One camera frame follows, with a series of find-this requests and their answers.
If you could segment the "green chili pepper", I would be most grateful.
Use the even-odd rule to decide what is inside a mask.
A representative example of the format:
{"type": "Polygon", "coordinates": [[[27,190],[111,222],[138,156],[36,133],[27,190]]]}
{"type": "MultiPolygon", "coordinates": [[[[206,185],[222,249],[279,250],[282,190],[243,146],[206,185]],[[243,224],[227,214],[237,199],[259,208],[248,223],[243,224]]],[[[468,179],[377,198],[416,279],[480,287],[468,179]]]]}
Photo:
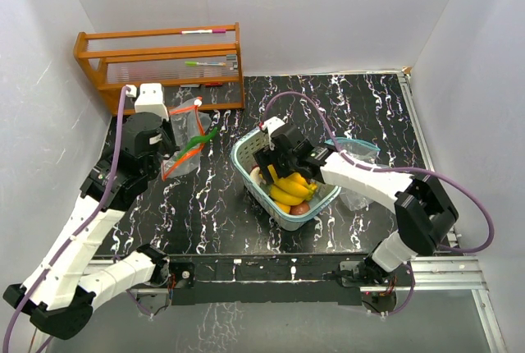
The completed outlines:
{"type": "Polygon", "coordinates": [[[204,145],[210,142],[217,134],[217,128],[213,128],[205,135],[197,135],[189,140],[189,143],[178,154],[177,160],[185,161],[200,153],[204,145]]]}

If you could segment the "clear bag orange zipper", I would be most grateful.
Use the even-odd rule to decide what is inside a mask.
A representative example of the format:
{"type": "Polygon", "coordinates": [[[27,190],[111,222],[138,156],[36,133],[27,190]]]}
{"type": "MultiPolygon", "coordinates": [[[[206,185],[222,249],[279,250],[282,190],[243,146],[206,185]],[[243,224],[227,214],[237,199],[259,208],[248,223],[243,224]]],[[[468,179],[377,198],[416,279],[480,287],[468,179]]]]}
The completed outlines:
{"type": "MultiPolygon", "coordinates": [[[[171,108],[168,111],[180,151],[185,148],[192,137],[207,134],[207,130],[211,125],[211,118],[199,111],[202,103],[202,98],[197,97],[187,100],[179,107],[171,108]]],[[[200,166],[202,151],[185,161],[177,160],[180,151],[163,162],[161,175],[164,181],[190,174],[200,166]]]]}

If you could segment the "yellow banana bunch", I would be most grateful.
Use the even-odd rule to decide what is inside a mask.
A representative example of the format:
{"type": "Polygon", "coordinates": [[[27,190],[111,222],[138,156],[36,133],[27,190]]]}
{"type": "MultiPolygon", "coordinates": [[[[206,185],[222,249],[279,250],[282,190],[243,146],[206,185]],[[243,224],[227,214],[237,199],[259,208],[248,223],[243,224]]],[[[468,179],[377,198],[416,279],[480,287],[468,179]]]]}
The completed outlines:
{"type": "Polygon", "coordinates": [[[290,207],[308,202],[317,192],[317,184],[307,181],[299,173],[294,172],[288,177],[278,177],[276,169],[268,167],[273,183],[270,184],[269,196],[284,212],[289,214],[290,207]]]}

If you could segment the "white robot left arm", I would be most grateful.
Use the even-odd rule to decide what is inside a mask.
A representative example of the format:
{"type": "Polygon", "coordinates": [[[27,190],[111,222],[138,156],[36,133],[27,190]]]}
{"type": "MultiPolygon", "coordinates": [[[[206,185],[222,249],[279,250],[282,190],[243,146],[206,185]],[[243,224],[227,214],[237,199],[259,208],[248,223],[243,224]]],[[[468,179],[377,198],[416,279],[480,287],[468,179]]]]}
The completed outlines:
{"type": "Polygon", "coordinates": [[[68,340],[115,296],[139,284],[159,287],[167,282],[167,255],[151,245],[96,273],[84,271],[106,235],[177,150],[169,119],[137,112],[118,120],[115,144],[86,177],[50,251],[24,282],[4,291],[3,299],[17,314],[27,314],[39,331],[68,340]]]}

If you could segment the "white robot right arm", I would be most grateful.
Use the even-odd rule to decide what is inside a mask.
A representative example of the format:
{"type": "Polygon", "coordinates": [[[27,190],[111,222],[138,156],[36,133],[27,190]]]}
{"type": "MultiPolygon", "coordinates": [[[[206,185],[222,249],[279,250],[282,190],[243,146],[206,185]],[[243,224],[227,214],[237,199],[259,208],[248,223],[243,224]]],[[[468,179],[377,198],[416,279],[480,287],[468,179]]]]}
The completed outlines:
{"type": "Polygon", "coordinates": [[[297,172],[310,181],[354,191],[395,215],[396,231],[356,266],[337,271],[342,280],[387,283],[400,265],[434,254],[459,217],[442,184],[428,172],[389,172],[359,162],[334,144],[311,144],[298,128],[276,117],[259,130],[268,143],[254,158],[266,181],[297,172]]]}

